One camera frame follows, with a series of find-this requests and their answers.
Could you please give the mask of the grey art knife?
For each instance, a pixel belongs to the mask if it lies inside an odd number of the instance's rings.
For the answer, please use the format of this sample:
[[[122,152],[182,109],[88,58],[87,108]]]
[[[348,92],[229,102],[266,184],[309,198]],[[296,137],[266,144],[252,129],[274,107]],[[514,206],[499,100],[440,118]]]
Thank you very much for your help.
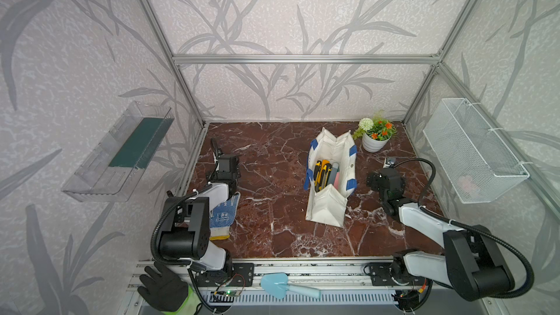
[[[335,176],[336,173],[339,171],[339,163],[332,163],[332,168],[330,171],[330,175],[328,177],[328,183],[327,185],[333,185],[334,181],[335,181]]]

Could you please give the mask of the white Doraemon tote pouch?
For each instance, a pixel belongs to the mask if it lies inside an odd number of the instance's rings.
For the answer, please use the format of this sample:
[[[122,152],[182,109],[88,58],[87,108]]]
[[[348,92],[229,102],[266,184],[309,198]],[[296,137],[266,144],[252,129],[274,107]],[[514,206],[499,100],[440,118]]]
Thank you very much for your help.
[[[306,220],[344,227],[348,197],[357,188],[357,146],[349,132],[327,129],[311,142],[304,189],[309,192]]]

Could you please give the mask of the orange art knife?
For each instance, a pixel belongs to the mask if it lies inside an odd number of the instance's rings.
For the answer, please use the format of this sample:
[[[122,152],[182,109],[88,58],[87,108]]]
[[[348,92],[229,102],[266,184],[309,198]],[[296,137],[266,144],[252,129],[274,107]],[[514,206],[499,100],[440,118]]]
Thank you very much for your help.
[[[318,177],[319,182],[317,184],[318,191],[323,190],[328,185],[328,181],[332,169],[333,167],[332,164],[329,162],[329,160],[322,161],[322,169],[321,172],[319,173],[320,174],[320,176]]]

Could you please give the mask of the black yellow art knife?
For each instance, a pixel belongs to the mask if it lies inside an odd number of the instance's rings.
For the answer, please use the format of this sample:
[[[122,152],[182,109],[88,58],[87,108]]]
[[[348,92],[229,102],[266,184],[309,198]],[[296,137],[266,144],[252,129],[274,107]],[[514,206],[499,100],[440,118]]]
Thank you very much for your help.
[[[324,160],[318,160],[315,164],[314,167],[314,190],[315,192],[319,192],[319,188],[321,185],[321,173],[322,173],[322,169],[325,165],[325,161]]]

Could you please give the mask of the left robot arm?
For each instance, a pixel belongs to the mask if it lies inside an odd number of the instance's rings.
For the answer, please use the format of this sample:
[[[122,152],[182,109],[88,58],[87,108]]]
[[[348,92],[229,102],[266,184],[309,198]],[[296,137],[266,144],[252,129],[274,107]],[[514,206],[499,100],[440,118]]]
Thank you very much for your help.
[[[168,193],[150,250],[164,265],[187,265],[228,278],[233,273],[230,252],[216,246],[211,237],[224,233],[235,220],[241,196],[239,157],[226,155],[214,138],[211,149],[214,168],[206,175],[206,185],[182,197]]]

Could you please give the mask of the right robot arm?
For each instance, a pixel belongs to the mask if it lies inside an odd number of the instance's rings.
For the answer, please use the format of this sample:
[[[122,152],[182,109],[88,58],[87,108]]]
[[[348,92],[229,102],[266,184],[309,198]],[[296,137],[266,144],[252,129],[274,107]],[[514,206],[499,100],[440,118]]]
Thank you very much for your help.
[[[367,185],[379,194],[388,217],[417,230],[443,248],[433,255],[415,249],[398,252],[390,267],[392,278],[404,283],[412,277],[446,286],[467,301],[485,297],[512,299],[527,294],[535,283],[528,259],[514,246],[482,225],[467,225],[429,210],[424,198],[437,173],[431,168],[427,184],[416,200],[405,197],[405,179],[392,163],[367,175]]]

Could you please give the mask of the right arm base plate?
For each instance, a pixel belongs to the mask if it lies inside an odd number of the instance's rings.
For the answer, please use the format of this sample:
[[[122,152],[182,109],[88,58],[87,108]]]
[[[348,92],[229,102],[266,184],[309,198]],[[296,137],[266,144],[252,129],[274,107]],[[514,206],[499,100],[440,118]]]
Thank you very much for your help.
[[[390,274],[391,263],[370,262],[364,265],[363,273],[370,278],[374,287],[395,287],[398,284]]]

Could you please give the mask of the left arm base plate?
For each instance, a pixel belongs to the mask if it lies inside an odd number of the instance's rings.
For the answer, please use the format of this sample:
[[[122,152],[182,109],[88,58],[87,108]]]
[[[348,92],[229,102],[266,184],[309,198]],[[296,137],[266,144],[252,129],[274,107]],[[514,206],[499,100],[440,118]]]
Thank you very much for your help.
[[[228,269],[221,271],[207,271],[198,274],[195,282],[199,287],[251,287],[255,276],[255,264],[233,263],[227,266]]]

